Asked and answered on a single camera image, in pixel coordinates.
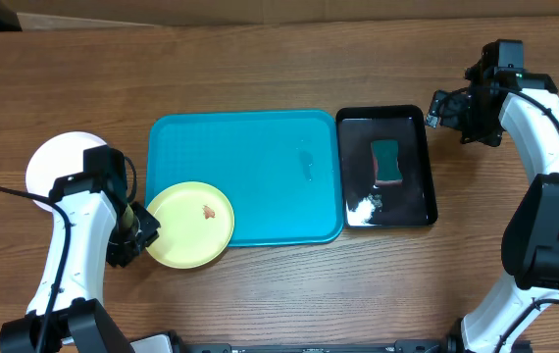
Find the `yellow plate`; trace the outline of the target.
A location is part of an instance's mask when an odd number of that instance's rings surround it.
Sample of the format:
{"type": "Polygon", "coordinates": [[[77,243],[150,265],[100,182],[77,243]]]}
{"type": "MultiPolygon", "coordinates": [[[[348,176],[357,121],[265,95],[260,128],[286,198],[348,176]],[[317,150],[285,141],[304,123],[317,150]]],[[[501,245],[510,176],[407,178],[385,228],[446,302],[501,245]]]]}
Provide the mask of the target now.
{"type": "Polygon", "coordinates": [[[227,248],[234,211],[222,191],[187,181],[160,192],[147,210],[160,223],[158,238],[147,247],[154,260],[170,268],[202,267],[227,248]]]}

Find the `green scrub sponge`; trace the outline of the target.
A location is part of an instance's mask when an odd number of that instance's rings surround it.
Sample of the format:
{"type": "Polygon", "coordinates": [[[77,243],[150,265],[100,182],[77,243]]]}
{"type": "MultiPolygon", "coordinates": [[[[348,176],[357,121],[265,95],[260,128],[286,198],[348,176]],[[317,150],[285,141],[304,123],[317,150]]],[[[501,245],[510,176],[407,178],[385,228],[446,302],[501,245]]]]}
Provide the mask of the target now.
{"type": "Polygon", "coordinates": [[[384,187],[400,183],[403,176],[398,165],[398,142],[396,140],[375,140],[371,143],[374,161],[375,186],[384,187]]]}

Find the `white plate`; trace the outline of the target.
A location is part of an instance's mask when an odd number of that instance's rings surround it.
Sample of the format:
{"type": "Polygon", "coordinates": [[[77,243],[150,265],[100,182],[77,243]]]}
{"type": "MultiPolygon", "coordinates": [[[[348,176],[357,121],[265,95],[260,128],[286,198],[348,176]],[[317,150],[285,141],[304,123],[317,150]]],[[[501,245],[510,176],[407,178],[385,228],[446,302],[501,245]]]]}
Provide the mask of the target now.
{"type": "Polygon", "coordinates": [[[83,151],[106,145],[101,137],[84,131],[70,131],[44,142],[31,156],[25,170],[29,193],[47,197],[58,177],[83,171],[83,151]]]}

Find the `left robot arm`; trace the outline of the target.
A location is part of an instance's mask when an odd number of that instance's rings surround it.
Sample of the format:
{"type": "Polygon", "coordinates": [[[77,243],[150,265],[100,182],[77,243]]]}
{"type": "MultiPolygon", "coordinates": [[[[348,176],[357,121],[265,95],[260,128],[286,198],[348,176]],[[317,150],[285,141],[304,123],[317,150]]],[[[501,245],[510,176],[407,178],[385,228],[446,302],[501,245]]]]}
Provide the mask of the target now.
{"type": "Polygon", "coordinates": [[[159,222],[134,201],[131,161],[102,145],[83,153],[80,173],[57,178],[48,196],[53,233],[25,316],[3,324],[3,352],[179,352],[171,332],[128,340],[102,305],[107,265],[125,267],[158,237],[159,222]]]}

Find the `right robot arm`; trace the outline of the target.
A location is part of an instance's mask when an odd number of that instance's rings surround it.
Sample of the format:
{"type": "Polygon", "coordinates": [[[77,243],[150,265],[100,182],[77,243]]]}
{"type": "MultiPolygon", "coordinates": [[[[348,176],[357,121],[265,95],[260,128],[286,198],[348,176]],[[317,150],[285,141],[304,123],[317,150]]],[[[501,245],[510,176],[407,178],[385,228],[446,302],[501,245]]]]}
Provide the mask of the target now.
{"type": "Polygon", "coordinates": [[[434,93],[427,126],[461,132],[461,143],[513,140],[529,189],[501,241],[504,269],[482,303],[459,319],[443,352],[529,352],[520,335],[559,306],[559,96],[548,74],[524,67],[524,44],[498,39],[464,74],[468,86],[434,93]]]}

